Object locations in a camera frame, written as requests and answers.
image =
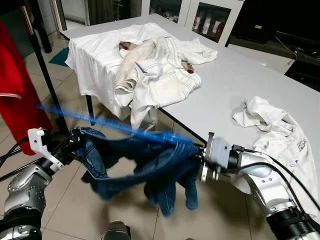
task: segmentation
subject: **blue jeans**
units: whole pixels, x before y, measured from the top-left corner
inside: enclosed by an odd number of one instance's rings
[[[186,206],[198,207],[196,179],[200,162],[195,158],[198,148],[191,142],[176,145],[157,143],[131,136],[110,140],[89,127],[78,128],[82,144],[76,151],[78,160],[87,172],[82,177],[104,200],[110,200],[120,191],[146,182],[144,193],[151,205],[159,204],[164,216],[169,216],[176,200],[176,182],[185,188]],[[134,174],[108,177],[107,169],[122,157],[135,161]]]

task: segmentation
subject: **denim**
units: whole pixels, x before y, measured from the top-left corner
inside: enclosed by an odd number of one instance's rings
[[[162,214],[172,214],[176,200],[176,182],[185,188],[186,206],[198,207],[196,179],[200,161],[195,158],[198,148],[191,142],[178,141],[176,145],[158,143],[131,136],[110,140],[89,127],[75,129],[81,133],[80,148],[76,151],[87,172],[82,180],[90,183],[102,199],[110,200],[133,185],[146,182],[144,193],[153,206],[159,204]],[[108,169],[120,158],[135,161],[133,175],[108,177]]]

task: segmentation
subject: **white cloth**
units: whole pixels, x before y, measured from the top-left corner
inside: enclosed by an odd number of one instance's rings
[[[119,43],[120,41],[125,41],[141,45],[145,40],[157,39],[159,37],[171,37],[178,49],[179,58],[190,60],[191,64],[204,63],[208,59],[213,60],[217,57],[217,51],[201,45],[198,39],[192,42],[182,42],[171,36],[157,24],[147,23],[72,38],[69,42],[69,53],[65,63],[76,72],[81,95],[96,96],[114,115],[123,120],[130,115],[131,111],[127,105],[119,105],[115,99],[116,74],[123,62],[123,57],[128,52],[125,52],[123,49],[119,52]],[[130,88],[123,90],[125,93],[128,93]],[[155,116],[152,111],[148,114],[151,114],[150,119],[154,119]],[[140,120],[133,121],[133,125],[137,127],[139,122]]]
[[[188,73],[181,60],[201,64],[211,62],[217,52],[194,41],[179,41],[172,37],[147,40],[127,51],[117,72],[115,99],[122,107],[132,101],[131,125],[137,129],[146,115],[157,120],[154,109],[180,102],[201,85],[196,73]]]
[[[311,146],[301,127],[289,113],[255,96],[243,112],[234,114],[233,119],[242,127],[257,126],[261,131],[268,132],[254,143],[253,149],[281,162],[318,201],[318,180]],[[279,169],[289,180],[306,213],[317,216],[318,210],[304,190],[289,174],[280,167]]]

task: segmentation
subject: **table leg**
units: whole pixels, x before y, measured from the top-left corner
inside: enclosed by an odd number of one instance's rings
[[[85,95],[85,98],[86,98],[86,104],[88,106],[90,123],[91,123],[91,126],[94,126],[96,123],[95,123],[95,117],[94,117],[94,109],[92,106],[92,99],[90,95]]]

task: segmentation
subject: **tiled floor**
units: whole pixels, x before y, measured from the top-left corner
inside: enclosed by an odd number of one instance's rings
[[[48,62],[68,42],[57,40],[50,54],[43,54]],[[51,105],[48,88],[44,82],[35,54],[25,58],[27,70],[43,104]],[[79,111],[87,116],[84,96],[80,96],[76,74],[67,67],[47,63],[48,71],[63,108]],[[94,112],[99,118],[109,117],[110,112],[94,97]],[[82,120],[66,119],[69,128],[89,126]],[[119,139],[126,135],[113,129],[95,125],[109,138]],[[159,113],[159,123],[154,131],[174,130],[188,133],[163,113]],[[13,146],[15,140],[4,121],[0,118],[0,155]],[[37,156],[22,153],[8,159],[0,169],[4,173],[35,160]],[[113,169],[115,175],[133,171],[134,166],[120,161]],[[197,182],[199,207],[190,211],[185,207],[185,191],[177,185],[175,210],[171,217],[164,218],[157,207],[150,207],[144,196],[143,185],[137,185],[116,196],[112,201],[101,200],[88,184],[81,181],[85,169],[73,162],[64,171],[58,172],[45,191],[47,206],[42,217],[44,240],[99,240],[110,221],[122,220],[131,227],[132,240],[261,240],[274,239],[266,222],[256,214],[253,201],[224,182]],[[3,212],[7,197],[9,179],[0,182],[0,212]]]

